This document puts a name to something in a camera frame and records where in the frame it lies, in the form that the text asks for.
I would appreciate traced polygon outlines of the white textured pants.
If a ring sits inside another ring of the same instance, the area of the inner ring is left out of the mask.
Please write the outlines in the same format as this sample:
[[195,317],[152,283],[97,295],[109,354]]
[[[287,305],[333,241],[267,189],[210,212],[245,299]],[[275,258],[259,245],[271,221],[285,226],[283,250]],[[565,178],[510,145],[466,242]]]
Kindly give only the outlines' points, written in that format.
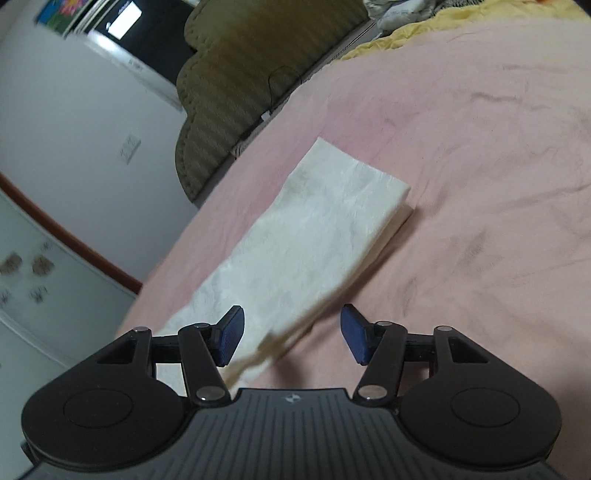
[[230,390],[249,384],[377,259],[412,213],[410,190],[318,138],[270,207],[160,334],[242,306],[245,329],[221,377]]

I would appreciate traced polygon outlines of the pink bed sheet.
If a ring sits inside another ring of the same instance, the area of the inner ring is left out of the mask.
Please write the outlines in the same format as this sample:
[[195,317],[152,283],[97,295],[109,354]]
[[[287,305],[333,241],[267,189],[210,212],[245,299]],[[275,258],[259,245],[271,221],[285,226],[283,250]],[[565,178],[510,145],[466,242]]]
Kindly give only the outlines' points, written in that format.
[[122,323],[159,330],[315,140],[406,182],[413,214],[344,295],[450,325],[558,401],[551,464],[590,475],[590,22],[480,21],[325,67],[253,140]]

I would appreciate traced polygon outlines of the olive padded headboard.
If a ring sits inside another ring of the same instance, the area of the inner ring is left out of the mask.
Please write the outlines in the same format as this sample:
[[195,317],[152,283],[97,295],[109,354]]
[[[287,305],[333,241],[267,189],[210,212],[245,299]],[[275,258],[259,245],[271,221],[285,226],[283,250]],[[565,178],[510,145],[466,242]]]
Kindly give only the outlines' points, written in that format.
[[194,54],[176,80],[187,117],[175,150],[192,203],[239,140],[312,67],[369,20],[361,1],[201,1],[184,27]]

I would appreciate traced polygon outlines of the grey white crumpled cloth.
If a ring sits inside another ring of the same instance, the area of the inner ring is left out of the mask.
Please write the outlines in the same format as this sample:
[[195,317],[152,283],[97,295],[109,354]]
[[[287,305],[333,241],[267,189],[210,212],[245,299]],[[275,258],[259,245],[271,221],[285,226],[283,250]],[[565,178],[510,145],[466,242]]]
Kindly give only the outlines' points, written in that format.
[[363,0],[370,19],[384,32],[392,32],[401,26],[428,19],[437,4],[433,0]]

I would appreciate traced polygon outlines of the yellow blanket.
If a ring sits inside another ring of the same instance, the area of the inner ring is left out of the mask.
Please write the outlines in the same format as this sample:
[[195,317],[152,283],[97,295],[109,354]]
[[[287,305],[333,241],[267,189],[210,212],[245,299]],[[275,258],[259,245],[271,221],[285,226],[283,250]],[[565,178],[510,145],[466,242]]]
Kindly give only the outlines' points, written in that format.
[[566,20],[589,20],[590,2],[571,0],[488,0],[461,8],[447,8],[434,17],[405,25],[384,37],[363,43],[342,56],[346,61],[384,50],[398,49],[414,37],[454,30],[479,21],[509,20],[527,17]]

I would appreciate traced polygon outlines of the white wall socket plate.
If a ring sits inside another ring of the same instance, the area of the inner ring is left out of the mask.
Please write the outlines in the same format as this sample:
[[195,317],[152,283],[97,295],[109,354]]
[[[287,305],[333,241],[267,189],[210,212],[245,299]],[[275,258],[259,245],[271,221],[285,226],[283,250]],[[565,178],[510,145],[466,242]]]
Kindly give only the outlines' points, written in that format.
[[123,161],[125,164],[128,164],[140,145],[141,140],[139,137],[133,134],[128,134],[122,142],[118,151],[118,156],[120,160]]

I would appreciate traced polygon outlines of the brown wooden door frame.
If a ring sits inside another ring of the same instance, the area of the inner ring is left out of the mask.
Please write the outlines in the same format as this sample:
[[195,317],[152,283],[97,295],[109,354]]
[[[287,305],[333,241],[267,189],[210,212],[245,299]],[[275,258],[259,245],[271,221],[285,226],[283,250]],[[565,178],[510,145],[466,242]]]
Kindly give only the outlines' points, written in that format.
[[87,263],[98,269],[104,275],[115,281],[125,289],[138,294],[142,283],[133,276],[108,261],[98,252],[90,248],[84,242],[76,238],[69,231],[58,224],[46,212],[32,202],[21,190],[19,190],[4,174],[0,175],[1,191],[24,211],[33,221],[55,237],[58,241],[76,253]]

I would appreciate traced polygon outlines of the colourful wall poster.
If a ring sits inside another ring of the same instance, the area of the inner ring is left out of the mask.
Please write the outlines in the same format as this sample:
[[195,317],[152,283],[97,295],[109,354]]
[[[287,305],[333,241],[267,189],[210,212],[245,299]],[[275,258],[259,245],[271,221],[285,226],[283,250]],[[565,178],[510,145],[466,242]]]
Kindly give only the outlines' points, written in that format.
[[88,0],[49,0],[40,10],[35,22],[59,35],[65,35],[87,4]]

